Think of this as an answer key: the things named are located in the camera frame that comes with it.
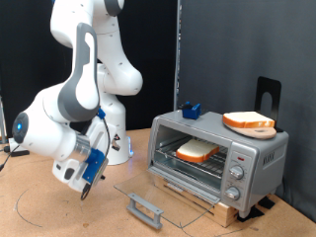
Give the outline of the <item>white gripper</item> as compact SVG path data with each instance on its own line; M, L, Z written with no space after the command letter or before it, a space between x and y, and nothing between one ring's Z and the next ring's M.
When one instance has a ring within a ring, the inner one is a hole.
M109 159L110 131L103 118L95 117L85 134L76 133L76 142L70 156L55 160L52 173L71 189L87 193L103 180Z

